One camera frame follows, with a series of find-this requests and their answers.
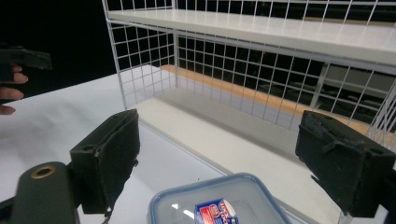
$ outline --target table surface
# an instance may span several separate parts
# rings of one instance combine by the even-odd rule
[[[69,150],[108,117],[123,110],[117,76],[97,79],[10,103],[17,111],[0,117],[0,201],[13,197],[19,176],[47,161],[70,162]],[[112,223],[147,223],[149,202],[158,192],[224,175],[139,124],[141,151]],[[83,215],[81,223],[101,223]]]

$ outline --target finger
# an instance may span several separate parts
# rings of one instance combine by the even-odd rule
[[[16,84],[23,84],[27,82],[29,78],[22,73],[14,73],[14,82]]]
[[[12,64],[11,67],[12,67],[11,69],[12,69],[13,73],[17,73],[17,72],[21,72],[22,71],[22,67],[20,67],[17,64]]]
[[[15,109],[11,106],[0,105],[0,115],[11,115],[15,112]]]
[[[21,98],[23,98],[23,93],[21,91],[11,89],[8,87],[0,88],[0,99],[20,100]]]

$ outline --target plastic container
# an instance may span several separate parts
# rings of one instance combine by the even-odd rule
[[[290,222],[256,176],[236,174],[160,192],[149,204],[148,223]]]

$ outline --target shelf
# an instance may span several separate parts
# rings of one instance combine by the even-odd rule
[[[341,58],[396,64],[396,29],[317,21],[164,9],[110,11],[114,21],[220,35]]]

